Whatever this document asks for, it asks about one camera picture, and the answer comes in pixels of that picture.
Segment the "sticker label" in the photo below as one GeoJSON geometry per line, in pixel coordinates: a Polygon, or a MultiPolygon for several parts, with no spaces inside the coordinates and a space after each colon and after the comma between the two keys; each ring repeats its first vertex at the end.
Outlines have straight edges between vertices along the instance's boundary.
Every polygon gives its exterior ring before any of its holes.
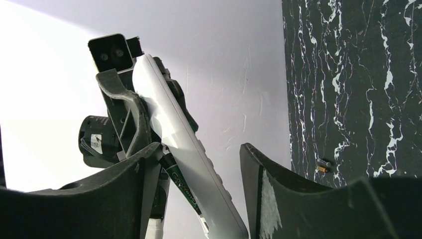
{"type": "Polygon", "coordinates": [[[103,148],[101,147],[101,134],[91,134],[91,148],[99,154],[103,154],[103,148]]]}

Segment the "black marble panel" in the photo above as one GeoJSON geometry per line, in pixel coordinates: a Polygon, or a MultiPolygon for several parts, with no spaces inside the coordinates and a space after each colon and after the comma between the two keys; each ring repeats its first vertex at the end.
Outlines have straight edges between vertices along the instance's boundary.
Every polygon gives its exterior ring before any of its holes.
{"type": "Polygon", "coordinates": [[[283,19],[292,170],[422,176],[422,0],[283,0],[283,19]]]}

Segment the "white remote control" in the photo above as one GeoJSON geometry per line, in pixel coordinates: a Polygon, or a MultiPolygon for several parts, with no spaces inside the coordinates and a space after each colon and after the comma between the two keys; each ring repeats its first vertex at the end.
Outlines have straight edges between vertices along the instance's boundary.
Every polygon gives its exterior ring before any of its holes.
{"type": "Polygon", "coordinates": [[[151,55],[137,58],[132,78],[136,92],[148,105],[151,128],[169,147],[199,205],[206,236],[248,239],[248,231],[230,194],[151,55]]]}

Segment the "camera lens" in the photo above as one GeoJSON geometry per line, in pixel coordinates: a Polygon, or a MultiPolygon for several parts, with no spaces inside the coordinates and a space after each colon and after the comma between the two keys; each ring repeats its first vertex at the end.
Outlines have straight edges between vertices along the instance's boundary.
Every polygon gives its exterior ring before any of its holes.
{"type": "Polygon", "coordinates": [[[101,60],[106,61],[108,59],[107,54],[103,53],[100,55],[101,60]]]}
{"type": "Polygon", "coordinates": [[[122,57],[122,56],[123,56],[123,54],[124,54],[124,53],[123,53],[123,51],[122,51],[122,50],[120,50],[120,49],[117,49],[117,50],[116,50],[116,56],[117,56],[117,57],[122,57]]]}

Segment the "black camera housing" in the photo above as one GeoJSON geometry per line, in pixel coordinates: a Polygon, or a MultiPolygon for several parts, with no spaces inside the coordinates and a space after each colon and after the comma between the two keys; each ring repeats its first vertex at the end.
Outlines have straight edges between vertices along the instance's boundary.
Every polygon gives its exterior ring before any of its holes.
{"type": "Polygon", "coordinates": [[[103,72],[116,69],[118,72],[121,72],[131,69],[134,65],[133,57],[136,56],[132,55],[131,49],[129,49],[129,43],[122,34],[114,34],[90,40],[88,47],[98,71],[103,72]]]}

